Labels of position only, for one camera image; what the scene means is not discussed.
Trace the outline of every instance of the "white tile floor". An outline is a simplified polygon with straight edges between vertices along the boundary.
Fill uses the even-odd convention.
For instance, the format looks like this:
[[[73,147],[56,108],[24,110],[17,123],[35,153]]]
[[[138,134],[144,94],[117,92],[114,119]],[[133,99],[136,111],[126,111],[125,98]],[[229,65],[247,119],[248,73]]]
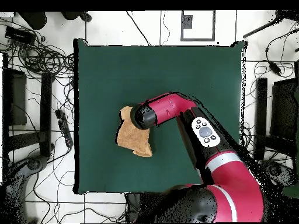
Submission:
[[[39,32],[46,38],[45,43],[47,45],[56,46],[66,53],[66,55],[73,53],[72,42],[74,38],[86,39],[90,45],[109,45],[109,44],[122,44],[124,46],[145,46],[143,36],[136,29],[134,23],[127,16],[126,12],[88,12],[92,16],[90,23],[83,22],[80,18],[75,20],[66,20],[63,18],[60,12],[46,12],[47,24]],[[151,45],[159,45],[159,34],[160,34],[160,11],[146,11],[146,12],[133,12],[130,14],[148,39]],[[243,40],[242,36],[267,23],[274,18],[273,10],[217,10],[216,11],[216,24],[215,24],[215,41],[214,42],[181,42],[180,41],[180,15],[181,11],[162,11],[162,28],[161,28],[161,43],[164,42],[165,46],[206,46],[206,45],[218,45],[218,46],[230,46],[235,40]],[[17,24],[28,27],[25,21],[20,17],[16,16],[13,21]],[[7,43],[7,39],[4,38],[5,26],[12,25],[11,23],[0,22],[0,42]],[[255,80],[253,73],[256,63],[260,60],[265,60],[265,48],[267,44],[284,33],[287,33],[291,26],[294,24],[292,21],[284,20],[281,23],[267,28],[253,36],[248,37],[248,48],[246,51],[246,93],[250,91],[251,83]],[[296,54],[294,50],[299,47],[297,41],[299,34],[292,34],[288,37],[285,48],[283,61],[296,61],[299,59],[299,54]],[[275,41],[269,51],[269,59],[280,61],[284,39]],[[18,59],[15,58],[13,63],[20,64]],[[265,65],[268,70],[267,63],[261,62],[260,64]],[[259,68],[256,72],[263,71],[264,68]],[[290,70],[287,70],[285,75],[289,75]],[[267,73],[265,76],[268,78],[269,90],[268,95],[271,95],[271,84],[274,81],[281,80],[280,77],[276,76],[272,72]],[[68,83],[67,79],[60,79],[62,84]],[[27,88],[32,93],[39,93],[40,83],[35,79],[27,80]],[[26,91],[27,99],[35,97],[39,102],[40,96]],[[53,84],[53,95],[60,101],[64,102],[65,96],[63,87],[58,83]],[[245,99],[245,105],[254,102],[254,98],[247,96]],[[270,105],[272,98],[268,98],[268,119],[270,119]],[[53,108],[57,108],[57,101],[53,98]],[[26,110],[31,117],[33,124],[39,126],[39,106],[34,100],[29,100],[26,105]],[[245,121],[250,126],[254,125],[254,112],[255,105],[245,109]],[[67,111],[69,120],[71,120],[71,112]],[[32,130],[30,122],[25,127],[14,127],[15,130]],[[61,136],[57,124],[57,120],[53,114],[52,116],[52,140],[55,141]],[[14,135],[23,133],[22,131],[14,131]],[[12,154],[9,154],[10,159],[18,161],[27,156],[28,153],[36,149],[38,145],[33,145],[27,148],[17,150]],[[67,150],[64,140],[58,139],[55,149],[55,157],[64,154]],[[54,217],[55,202],[60,202],[59,209],[59,221],[61,223],[100,223],[105,220],[104,217],[99,216],[91,210],[84,211],[84,208],[90,208],[99,214],[106,215],[109,217],[118,217],[122,214],[125,208],[125,199],[123,194],[116,193],[87,193],[87,195],[75,195],[72,191],[72,186],[59,186],[58,181],[55,178],[61,178],[65,172],[74,170],[74,150],[71,151],[61,162],[60,166],[53,172],[53,167],[56,167],[59,163],[55,161],[54,164],[49,165],[44,169],[39,176],[39,182],[37,183],[36,191],[38,195],[43,197],[45,200],[50,201],[51,209],[43,223],[57,223]],[[41,202],[32,192],[33,184],[36,181],[36,175],[32,176],[26,189],[26,206],[27,213],[29,216],[37,216],[40,221],[48,211],[48,205]],[[74,173],[68,172],[61,180],[64,184],[72,185],[74,183]],[[105,204],[105,202],[115,202],[119,204]],[[78,214],[67,215],[65,214],[79,212]]]

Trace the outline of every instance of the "dark green surface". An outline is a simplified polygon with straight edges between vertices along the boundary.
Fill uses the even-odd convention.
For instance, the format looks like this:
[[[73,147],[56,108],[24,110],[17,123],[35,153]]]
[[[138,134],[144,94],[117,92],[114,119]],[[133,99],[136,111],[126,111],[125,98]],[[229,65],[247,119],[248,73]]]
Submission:
[[[299,88],[297,87],[294,98],[299,103]],[[293,166],[297,166],[297,173],[299,174],[299,120],[297,120],[297,132],[296,132],[296,144],[297,144],[297,156],[296,161],[297,164],[293,164]],[[291,197],[291,198],[299,198],[299,182],[296,185],[290,187],[283,188],[283,195]]]
[[[152,157],[115,144],[119,111],[169,91],[200,99],[239,140],[241,51],[79,44],[79,192],[163,191],[200,183],[176,120],[149,133]]]

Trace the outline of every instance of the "towel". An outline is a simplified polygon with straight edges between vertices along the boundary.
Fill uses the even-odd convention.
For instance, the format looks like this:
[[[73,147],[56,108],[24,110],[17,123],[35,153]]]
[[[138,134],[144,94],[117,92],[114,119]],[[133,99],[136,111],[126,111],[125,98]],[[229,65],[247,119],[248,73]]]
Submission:
[[[116,134],[116,143],[118,146],[132,149],[135,155],[151,157],[152,150],[148,143],[150,129],[138,129],[135,127],[130,118],[131,109],[132,107],[126,106],[120,110],[121,124]]]

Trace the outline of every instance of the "cable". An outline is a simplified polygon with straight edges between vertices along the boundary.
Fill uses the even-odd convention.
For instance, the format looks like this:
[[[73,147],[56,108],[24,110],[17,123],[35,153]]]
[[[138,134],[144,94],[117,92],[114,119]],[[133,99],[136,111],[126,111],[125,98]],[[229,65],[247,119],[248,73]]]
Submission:
[[[120,222],[117,221],[117,219],[116,219],[115,217],[108,217],[108,216],[102,215],[102,214],[100,214],[100,213],[97,213],[97,212],[96,212],[94,209],[92,209],[92,208],[86,208],[86,209],[83,209],[83,210],[78,211],[78,212],[75,212],[75,213],[68,213],[68,214],[65,214],[65,215],[61,218],[61,220],[59,221],[59,224],[61,224],[62,220],[63,220],[66,216],[68,216],[68,215],[76,215],[76,214],[79,214],[79,213],[81,213],[81,212],[83,212],[83,211],[87,211],[87,210],[90,210],[90,211],[94,212],[95,214],[97,214],[97,215],[99,215],[99,216],[105,217],[105,218],[107,218],[107,219],[108,219],[109,221],[111,221],[111,222],[114,222],[114,223],[120,223]]]
[[[165,25],[165,23],[164,23],[165,14],[166,14],[166,11],[164,11],[164,17],[163,17],[163,25],[164,25],[164,27],[166,27],[166,25]],[[165,42],[167,42],[167,41],[168,41],[168,39],[169,39],[169,36],[171,35],[171,32],[169,31],[168,27],[166,27],[166,28],[167,28],[167,30],[168,30],[168,37],[167,37],[167,40],[166,40],[166,41],[164,41],[164,42],[162,43],[162,45],[163,45]]]
[[[252,102],[252,103],[250,103],[249,105],[247,105],[246,107],[244,107],[244,109],[246,109],[247,107],[251,106],[252,104],[254,104],[254,103],[256,103],[256,102],[257,102],[257,100],[255,100],[254,102]]]
[[[36,181],[35,181],[35,184],[34,184],[34,186],[33,186],[33,192],[34,192],[35,196],[37,196],[37,197],[38,197],[40,200],[42,200],[43,202],[47,203],[48,206],[49,206],[49,209],[48,209],[47,213],[45,214],[44,218],[43,218],[43,219],[41,220],[41,222],[40,222],[40,224],[43,224],[44,219],[46,218],[46,216],[48,215],[48,213],[49,213],[49,211],[50,211],[50,209],[51,209],[51,205],[50,205],[46,200],[44,200],[43,198],[41,198],[40,196],[38,196],[37,193],[35,192],[35,188],[36,188],[36,184],[37,184],[37,181],[38,181],[38,180],[39,180],[39,172],[37,173]]]
[[[266,53],[266,59],[267,59],[267,61],[268,61],[268,63],[269,63],[269,67],[270,67],[270,69],[271,69],[276,75],[278,75],[278,76],[280,76],[280,77],[282,77],[282,78],[288,78],[289,76],[291,76],[291,75],[294,73],[294,67],[293,67],[293,65],[292,65],[291,63],[282,63],[281,61],[282,61],[283,53],[284,53],[284,46],[285,46],[285,43],[286,43],[286,40],[287,40],[288,36],[291,35],[291,34],[293,34],[293,33],[296,33],[296,32],[299,31],[299,29],[294,29],[294,30],[292,30],[293,27],[294,27],[296,24],[297,24],[297,23],[293,24],[292,27],[291,27],[291,29],[290,29],[290,31],[287,32],[286,34],[284,34],[284,35],[282,35],[282,36],[279,36],[279,37],[277,37],[277,38],[274,38],[272,41],[270,41],[270,43],[268,44],[268,46],[267,46],[267,48],[266,48],[266,50],[265,50],[265,53]],[[270,61],[269,58],[268,58],[269,46],[271,45],[272,42],[274,42],[274,41],[277,40],[277,39],[281,39],[281,38],[283,38],[284,36],[286,36],[286,39],[284,40],[284,43],[283,43],[283,52],[282,52],[282,54],[281,54],[281,58],[280,58],[280,65],[277,65],[276,63]],[[281,69],[279,68],[279,66],[282,66],[282,67],[285,69],[284,64],[289,64],[289,65],[291,66],[291,68],[292,68],[292,73],[291,73],[291,75],[289,75],[289,76],[283,76],[283,75],[281,75]]]
[[[131,18],[131,20],[134,22],[136,28],[137,28],[137,29],[139,30],[139,32],[142,34],[143,38],[145,38],[145,40],[146,40],[146,42],[147,42],[147,45],[150,46],[150,45],[149,45],[149,42],[148,42],[148,40],[147,40],[147,38],[144,36],[144,34],[143,34],[142,31],[140,30],[140,28],[137,26],[137,24],[136,24],[135,20],[133,19],[133,17],[130,16],[130,14],[129,14],[127,11],[126,11],[126,13],[127,13],[127,15],[129,15],[129,17]]]
[[[55,217],[56,218],[56,220],[57,220],[57,224],[59,223],[59,203],[58,203],[58,191],[59,191],[59,186],[60,186],[60,184],[63,184],[62,182],[61,182],[61,180],[62,180],[62,178],[67,174],[67,173],[69,173],[69,172],[74,172],[75,173],[75,171],[66,171],[62,176],[61,176],[61,178],[60,178],[60,180],[58,180],[58,178],[56,177],[56,175],[55,175],[55,177],[56,177],[56,179],[58,180],[58,187],[57,187],[57,206],[58,206],[58,209],[57,209],[57,217]]]

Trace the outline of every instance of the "control buttons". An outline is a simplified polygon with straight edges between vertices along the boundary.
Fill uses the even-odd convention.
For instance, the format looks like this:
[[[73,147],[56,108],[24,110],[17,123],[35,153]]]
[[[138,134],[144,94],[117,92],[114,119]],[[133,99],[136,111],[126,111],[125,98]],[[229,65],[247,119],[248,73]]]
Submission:
[[[206,138],[209,137],[210,135],[212,135],[212,130],[209,127],[203,127],[199,130],[199,135],[202,138]]]

